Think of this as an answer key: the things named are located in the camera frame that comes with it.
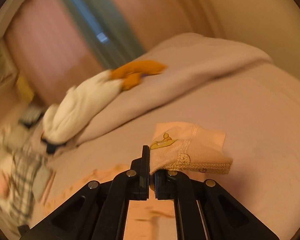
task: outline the orange toy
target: orange toy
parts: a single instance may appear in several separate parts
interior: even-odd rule
[[[111,79],[124,79],[122,90],[129,90],[141,83],[141,76],[157,75],[167,66],[154,60],[129,62],[111,72]]]

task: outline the cartoon duck print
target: cartoon duck print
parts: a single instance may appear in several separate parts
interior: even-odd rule
[[[154,141],[151,146],[150,149],[154,150],[154,149],[158,149],[158,148],[162,148],[162,147],[167,147],[170,146],[171,144],[173,144],[176,140],[173,140],[167,133],[163,134],[163,140],[162,141]]]

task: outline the white bedsheet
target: white bedsheet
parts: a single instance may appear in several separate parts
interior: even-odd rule
[[[51,163],[58,172],[49,198],[95,168],[129,165],[151,142],[156,123],[173,121],[225,131],[224,153],[234,159],[230,174],[206,178],[216,179],[280,240],[291,239],[300,227],[300,82],[268,63],[214,80],[64,153]],[[38,212],[33,224],[41,218]],[[160,232],[175,231],[173,223],[159,221],[171,227]]]

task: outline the wall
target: wall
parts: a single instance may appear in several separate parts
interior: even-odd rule
[[[266,51],[300,79],[300,9],[293,0],[211,0],[225,38]]]

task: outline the pink curtain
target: pink curtain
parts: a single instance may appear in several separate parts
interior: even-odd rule
[[[26,0],[5,41],[17,67],[48,105],[102,71],[61,0]]]
[[[146,50],[180,33],[224,37],[209,0],[112,0]]]

